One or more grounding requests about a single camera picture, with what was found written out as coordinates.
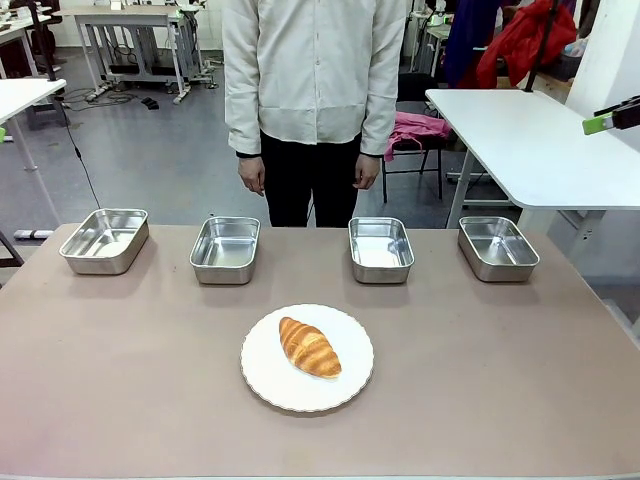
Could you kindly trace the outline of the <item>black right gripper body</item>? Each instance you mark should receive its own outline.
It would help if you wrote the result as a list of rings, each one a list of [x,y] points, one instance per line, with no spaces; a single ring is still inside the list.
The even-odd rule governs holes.
[[[640,97],[634,96],[621,102],[612,111],[615,129],[630,129],[640,125]]]

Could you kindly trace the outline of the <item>person's left hand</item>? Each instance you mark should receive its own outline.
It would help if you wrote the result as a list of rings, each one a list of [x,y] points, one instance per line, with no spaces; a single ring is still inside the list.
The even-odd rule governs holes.
[[[360,154],[355,164],[355,180],[353,186],[358,190],[368,190],[374,184],[381,168],[381,159]]]

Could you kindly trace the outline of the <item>person's right hand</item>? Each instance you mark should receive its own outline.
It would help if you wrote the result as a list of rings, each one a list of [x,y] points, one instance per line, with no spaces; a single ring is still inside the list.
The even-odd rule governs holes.
[[[264,195],[265,167],[260,156],[239,158],[238,174],[249,191],[259,196]]]

